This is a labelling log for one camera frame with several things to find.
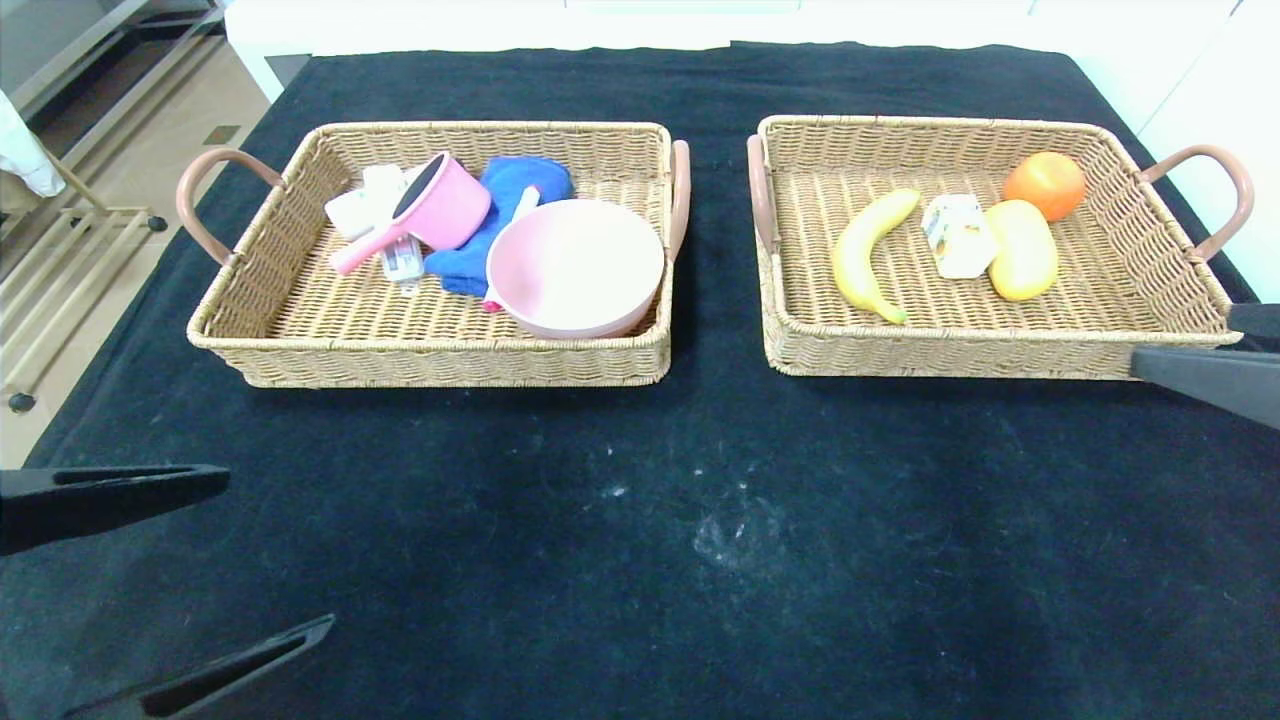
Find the basket handle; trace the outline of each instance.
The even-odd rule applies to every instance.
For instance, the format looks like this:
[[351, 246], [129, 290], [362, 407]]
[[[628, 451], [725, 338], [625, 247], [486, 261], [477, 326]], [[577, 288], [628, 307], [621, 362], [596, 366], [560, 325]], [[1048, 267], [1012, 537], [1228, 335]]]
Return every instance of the basket handle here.
[[1147, 182], [1156, 182], [1165, 177], [1165, 173], [1176, 168], [1183, 160], [1194, 158], [1196, 155], [1204, 155], [1217, 160], [1217, 164], [1222, 165], [1222, 169], [1226, 170], [1226, 176], [1231, 178], [1231, 184], [1235, 186], [1235, 213], [1231, 214], [1231, 219], [1222, 225], [1222, 229], [1208, 236], [1207, 240], [1197, 245], [1192, 251], [1196, 256], [1208, 260], [1213, 255], [1217, 255], [1217, 251], [1226, 245], [1226, 241], [1231, 240], [1231, 236], [1240, 229], [1244, 220], [1248, 220], [1249, 214], [1253, 213], [1253, 179], [1249, 177], [1248, 170], [1244, 169], [1244, 165], [1240, 164], [1235, 155], [1216, 145], [1192, 145], [1147, 168], [1139, 174], [1139, 178]]
[[280, 173], [268, 168], [265, 163], [257, 158], [244, 152], [242, 150], [236, 150], [234, 147], [215, 147], [206, 152], [200, 154], [195, 160], [187, 165], [183, 170], [182, 177], [178, 178], [178, 195], [175, 197], [178, 205], [178, 218], [182, 219], [182, 224], [187, 227], [187, 232], [191, 237], [209, 252], [219, 265], [225, 265], [232, 256], [230, 250], [218, 238], [205, 228], [205, 224], [196, 218], [196, 186], [200, 181], [205, 179], [209, 170], [218, 163], [224, 163], [227, 160], [236, 160], [237, 163], [244, 165], [246, 168], [257, 173], [257, 177], [262, 178], [271, 187], [283, 187], [284, 181], [280, 178]]
[[689, 172], [689, 142], [677, 140], [671, 143], [671, 164], [675, 168], [675, 195], [671, 199], [671, 261], [675, 263], [685, 245], [689, 231], [689, 196], [692, 192], [692, 178]]
[[751, 183], [751, 218], [755, 220], [755, 234], [772, 255], [778, 251], [778, 234], [773, 218], [773, 199], [769, 197], [769, 173], [764, 169], [764, 141], [759, 135], [746, 138], [746, 173]]

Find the orange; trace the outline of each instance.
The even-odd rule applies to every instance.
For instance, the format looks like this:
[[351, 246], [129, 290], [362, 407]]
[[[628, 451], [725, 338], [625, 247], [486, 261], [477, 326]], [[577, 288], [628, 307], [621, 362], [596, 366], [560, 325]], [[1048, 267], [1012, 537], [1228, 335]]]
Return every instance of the orange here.
[[1025, 200], [1046, 220], [1061, 220], [1084, 200], [1084, 172], [1061, 152], [1037, 152], [1009, 173], [1005, 200]]

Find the blue cloth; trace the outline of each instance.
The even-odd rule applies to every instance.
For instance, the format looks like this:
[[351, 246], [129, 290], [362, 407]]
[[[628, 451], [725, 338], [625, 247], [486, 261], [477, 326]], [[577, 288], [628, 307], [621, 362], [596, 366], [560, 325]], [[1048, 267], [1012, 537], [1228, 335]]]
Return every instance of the blue cloth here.
[[462, 247], [440, 250], [426, 256], [426, 272], [440, 275], [440, 286], [449, 292], [484, 297], [489, 291], [484, 265], [489, 247], [511, 222], [525, 188], [536, 186], [539, 202], [566, 200], [573, 195], [573, 181], [564, 165], [547, 158], [494, 158], [480, 177], [493, 206], [480, 228]]

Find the table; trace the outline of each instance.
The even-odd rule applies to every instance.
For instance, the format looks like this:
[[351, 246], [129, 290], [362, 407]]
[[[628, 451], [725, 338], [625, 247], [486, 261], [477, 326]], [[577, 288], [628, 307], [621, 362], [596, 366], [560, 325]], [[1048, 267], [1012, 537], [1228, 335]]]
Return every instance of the table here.
[[[211, 462], [232, 487], [0, 565], [10, 711], [333, 611], [324, 644], [209, 716], [1275, 716], [1275, 432], [1140, 383], [774, 373], [744, 149], [772, 113], [1092, 122], [1149, 161], [1070, 60], [1001, 46], [316, 59], [247, 151], [283, 167], [360, 119], [687, 138], [671, 373], [250, 388], [183, 337], [216, 268], [180, 233], [31, 464]], [[200, 214], [236, 237], [265, 192], [230, 168]]]

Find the pink bowl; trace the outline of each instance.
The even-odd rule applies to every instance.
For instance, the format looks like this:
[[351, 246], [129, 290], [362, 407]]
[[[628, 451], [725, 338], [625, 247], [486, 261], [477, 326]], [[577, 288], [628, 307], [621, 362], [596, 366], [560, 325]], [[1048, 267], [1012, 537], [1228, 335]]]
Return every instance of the pink bowl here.
[[485, 270], [499, 305], [547, 338], [618, 337], [644, 318], [666, 252], [648, 220], [603, 200], [561, 200], [503, 228]]

